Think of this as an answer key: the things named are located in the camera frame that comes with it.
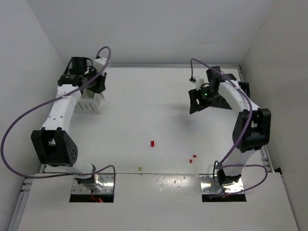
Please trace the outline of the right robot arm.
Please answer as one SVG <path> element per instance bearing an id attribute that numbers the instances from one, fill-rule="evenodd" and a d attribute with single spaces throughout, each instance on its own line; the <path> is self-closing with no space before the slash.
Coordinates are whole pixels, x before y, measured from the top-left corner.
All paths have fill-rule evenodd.
<path id="1" fill-rule="evenodd" d="M 233 146 L 215 163 L 214 172 L 220 185 L 237 182 L 250 157 L 270 140 L 271 112 L 255 104 L 241 88 L 233 74 L 224 74 L 220 67 L 210 67 L 207 80 L 192 76 L 195 88 L 188 92 L 190 114 L 212 106 L 223 98 L 237 116 L 232 132 Z"/>

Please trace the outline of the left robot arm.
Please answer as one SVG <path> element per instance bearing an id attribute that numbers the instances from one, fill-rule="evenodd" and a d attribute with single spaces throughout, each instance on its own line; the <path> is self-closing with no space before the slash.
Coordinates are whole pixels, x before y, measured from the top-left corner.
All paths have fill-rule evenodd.
<path id="1" fill-rule="evenodd" d="M 99 114 L 104 99 L 106 72 L 102 72 L 85 89 L 83 84 L 93 78 L 106 66 L 107 60 L 97 57 L 91 66 L 87 58 L 73 57 L 68 72 L 58 80 L 57 101 L 54 102 L 48 118 L 39 130 L 32 131 L 31 140 L 42 164 L 59 167 L 76 176 L 78 184 L 92 191 L 103 188 L 104 181 L 96 167 L 84 161 L 78 148 L 69 136 L 73 113 Z"/>

